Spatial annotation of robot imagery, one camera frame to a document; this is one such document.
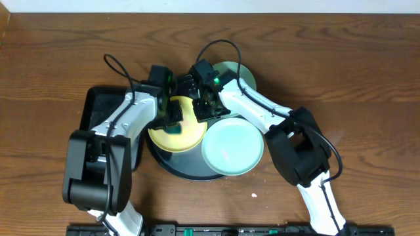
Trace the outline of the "green yellow sponge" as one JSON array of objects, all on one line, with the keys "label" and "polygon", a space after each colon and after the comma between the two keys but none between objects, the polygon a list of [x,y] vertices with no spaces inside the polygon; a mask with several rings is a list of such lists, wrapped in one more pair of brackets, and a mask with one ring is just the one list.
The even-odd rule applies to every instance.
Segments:
[{"label": "green yellow sponge", "polygon": [[180,123],[175,123],[172,125],[169,125],[164,130],[167,134],[180,134],[182,132],[182,126]]}]

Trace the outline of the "yellow plate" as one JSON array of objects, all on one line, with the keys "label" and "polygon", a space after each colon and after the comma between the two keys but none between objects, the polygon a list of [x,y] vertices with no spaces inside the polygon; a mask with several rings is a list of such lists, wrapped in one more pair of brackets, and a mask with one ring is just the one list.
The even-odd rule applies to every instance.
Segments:
[{"label": "yellow plate", "polygon": [[172,153],[181,153],[196,147],[204,138],[207,122],[197,122],[193,111],[193,99],[186,96],[174,96],[171,101],[178,100],[182,109],[183,120],[180,134],[167,134],[163,130],[148,129],[153,143],[160,149]]}]

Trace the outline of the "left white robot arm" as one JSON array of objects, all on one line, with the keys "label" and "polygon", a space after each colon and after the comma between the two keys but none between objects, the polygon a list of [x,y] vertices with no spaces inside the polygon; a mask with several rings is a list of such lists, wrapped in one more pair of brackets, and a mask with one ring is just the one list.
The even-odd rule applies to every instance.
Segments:
[{"label": "left white robot arm", "polygon": [[168,85],[139,84],[119,107],[91,130],[69,138],[62,197],[96,217],[109,235],[140,235],[143,217],[131,204],[132,160],[145,128],[163,129],[182,119]]}]

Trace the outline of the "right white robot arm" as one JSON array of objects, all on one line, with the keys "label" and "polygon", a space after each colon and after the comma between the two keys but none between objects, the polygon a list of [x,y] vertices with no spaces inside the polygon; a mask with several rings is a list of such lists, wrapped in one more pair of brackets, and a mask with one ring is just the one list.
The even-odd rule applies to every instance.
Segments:
[{"label": "right white robot arm", "polygon": [[236,112],[265,137],[272,162],[280,175],[298,187],[310,214],[310,225],[322,235],[342,235],[346,220],[339,212],[329,173],[329,158],[341,156],[322,134],[306,108],[292,110],[252,89],[237,73],[191,72],[199,98],[193,101],[199,122]]}]

